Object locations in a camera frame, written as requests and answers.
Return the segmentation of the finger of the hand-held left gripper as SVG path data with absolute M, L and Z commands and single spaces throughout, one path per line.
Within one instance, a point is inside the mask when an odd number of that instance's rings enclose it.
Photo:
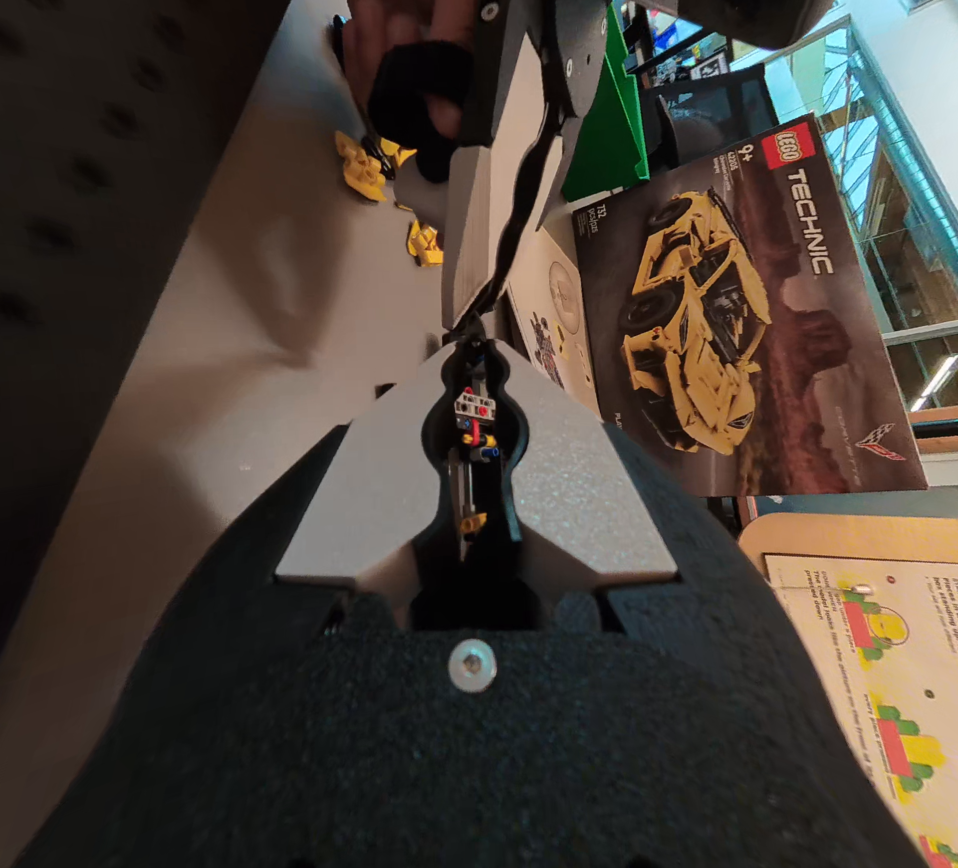
M 542 137 L 523 159 L 516 179 L 512 208 L 497 243 L 492 276 L 473 301 L 473 317 L 487 314 L 508 280 L 524 237 L 540 228 L 564 152 L 561 135 L 549 144 Z
M 538 52 L 523 37 L 491 146 L 452 156 L 442 272 L 442 324 L 452 331 L 492 276 L 497 243 L 512 208 L 523 159 L 545 132 L 546 101 Z

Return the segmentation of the lego instruction booklet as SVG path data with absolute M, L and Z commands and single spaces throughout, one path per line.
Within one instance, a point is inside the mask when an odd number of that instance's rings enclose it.
M 581 278 L 547 229 L 523 235 L 505 292 L 533 368 L 600 416 Z

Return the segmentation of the pile of yellow lego pieces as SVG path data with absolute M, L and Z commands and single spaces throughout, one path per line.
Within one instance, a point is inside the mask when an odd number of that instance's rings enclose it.
M 371 204 L 389 202 L 386 190 L 395 181 L 398 171 L 416 155 L 416 150 L 395 142 L 364 135 L 359 141 L 344 132 L 334 133 L 336 151 L 342 162 L 345 184 Z M 443 235 L 435 227 L 419 220 L 405 204 L 393 201 L 395 208 L 412 216 L 406 233 L 405 247 L 420 267 L 444 263 Z

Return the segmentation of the grey lego car chassis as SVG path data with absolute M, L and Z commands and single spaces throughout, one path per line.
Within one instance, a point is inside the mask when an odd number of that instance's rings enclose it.
M 461 350 L 463 368 L 451 410 L 447 466 L 454 533 L 464 562 L 499 510 L 503 453 L 488 382 L 485 339 L 468 336 Z

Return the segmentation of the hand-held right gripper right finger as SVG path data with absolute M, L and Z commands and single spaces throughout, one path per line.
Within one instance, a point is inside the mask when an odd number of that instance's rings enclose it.
M 509 534 L 505 578 L 486 579 L 486 626 L 534 631 L 567 595 L 665 585 L 677 562 L 606 426 L 500 340 L 498 402 L 518 423 L 504 475 Z

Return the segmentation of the green plastic bin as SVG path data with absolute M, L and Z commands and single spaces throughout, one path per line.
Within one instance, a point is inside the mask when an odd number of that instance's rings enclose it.
M 562 185 L 569 203 L 600 192 L 628 190 L 650 177 L 639 90 L 625 67 L 628 50 L 613 3 L 607 8 L 606 24 L 600 82 Z

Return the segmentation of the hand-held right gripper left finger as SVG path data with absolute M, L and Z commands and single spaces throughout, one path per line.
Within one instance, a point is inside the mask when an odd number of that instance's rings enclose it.
M 409 630 L 421 591 L 413 541 L 437 515 L 441 494 L 423 430 L 455 350 L 441 347 L 352 420 L 277 566 L 280 583 L 376 595 Z

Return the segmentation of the instruction sheet on white stand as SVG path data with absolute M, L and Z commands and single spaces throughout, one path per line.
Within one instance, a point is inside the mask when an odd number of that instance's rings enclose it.
M 768 583 L 766 555 L 957 565 L 957 522 L 931 517 L 773 514 L 751 522 L 739 546 Z M 882 803 L 893 815 L 883 799 Z M 922 852 L 905 835 L 928 866 Z

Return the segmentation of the printed instruction sheet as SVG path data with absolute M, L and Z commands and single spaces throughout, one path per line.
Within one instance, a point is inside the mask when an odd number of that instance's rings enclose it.
M 869 781 L 928 866 L 956 866 L 956 564 L 764 563 Z

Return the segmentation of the lego set box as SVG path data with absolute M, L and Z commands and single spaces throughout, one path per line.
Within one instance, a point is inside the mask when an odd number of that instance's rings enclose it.
M 686 491 L 928 488 L 813 115 L 572 227 L 602 417 Z

